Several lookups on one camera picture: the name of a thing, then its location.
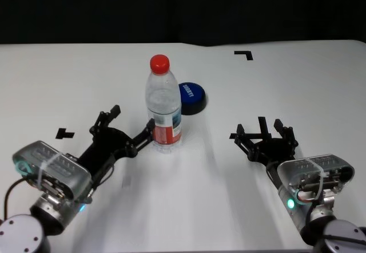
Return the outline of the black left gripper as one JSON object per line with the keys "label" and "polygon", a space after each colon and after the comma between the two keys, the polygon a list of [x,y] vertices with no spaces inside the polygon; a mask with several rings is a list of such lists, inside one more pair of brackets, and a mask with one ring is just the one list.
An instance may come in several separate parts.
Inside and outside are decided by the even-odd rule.
{"label": "black left gripper", "polygon": [[101,174],[112,157],[114,162],[123,157],[136,157],[141,149],[153,141],[153,118],[148,121],[142,132],[132,139],[123,131],[107,128],[120,113],[119,105],[113,106],[109,112],[101,111],[90,128],[93,142],[78,158],[77,163],[91,174],[92,179]]}

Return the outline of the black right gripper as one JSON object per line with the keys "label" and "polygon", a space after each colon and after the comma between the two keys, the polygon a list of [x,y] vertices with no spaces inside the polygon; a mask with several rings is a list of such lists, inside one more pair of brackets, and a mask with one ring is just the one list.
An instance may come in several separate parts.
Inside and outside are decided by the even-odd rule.
{"label": "black right gripper", "polygon": [[284,126],[280,119],[275,119],[274,128],[280,134],[281,139],[274,138],[254,143],[252,140],[257,139],[257,133],[246,133],[243,126],[238,124],[234,143],[247,155],[248,160],[263,165],[274,161],[282,163],[293,160],[295,149],[299,145],[293,128]]}

